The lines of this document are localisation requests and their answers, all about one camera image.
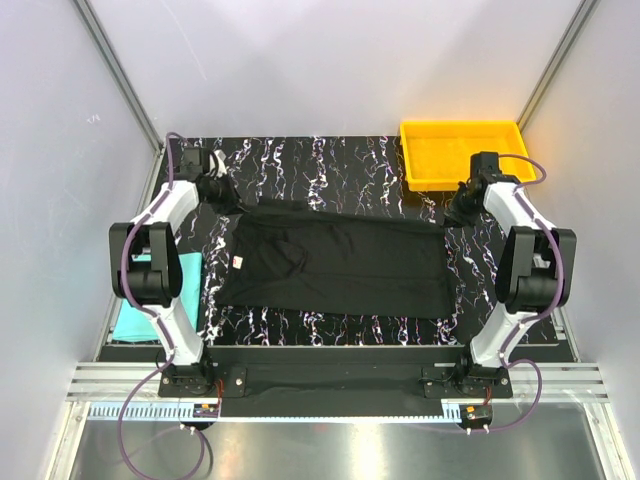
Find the black t shirt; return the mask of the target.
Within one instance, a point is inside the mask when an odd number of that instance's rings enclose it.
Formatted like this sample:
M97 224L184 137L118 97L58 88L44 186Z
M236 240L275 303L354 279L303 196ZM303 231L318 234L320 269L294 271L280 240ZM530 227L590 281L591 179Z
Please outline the black t shirt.
M438 225L267 199L240 217L216 301L431 320L454 313L454 283Z

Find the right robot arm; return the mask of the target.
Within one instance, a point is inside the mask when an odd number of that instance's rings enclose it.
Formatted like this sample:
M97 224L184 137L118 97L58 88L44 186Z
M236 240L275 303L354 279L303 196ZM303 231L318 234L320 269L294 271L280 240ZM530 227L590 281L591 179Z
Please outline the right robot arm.
M473 154L469 179L459 184L444 212L446 228L472 226L486 212L507 234L494 283L497 304L447 379L470 397L507 379L517 343L535 323L565 305L571 290L577 236L544 218L523 194L526 186L544 181L546 171L528 157L512 154L540 173L522 183L501 170L505 157L497 152Z

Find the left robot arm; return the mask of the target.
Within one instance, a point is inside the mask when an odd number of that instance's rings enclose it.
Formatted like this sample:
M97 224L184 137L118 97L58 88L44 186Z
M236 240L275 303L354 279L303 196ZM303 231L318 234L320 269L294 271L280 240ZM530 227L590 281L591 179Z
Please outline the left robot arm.
M165 352L157 369L164 386L180 394L204 396L216 388L216 372L203 339L191 324L180 298L183 269L175 232L203 203L222 215L243 211L226 167L226 155L204 147L184 149L150 204L134 219L109 229L114 294L149 321Z

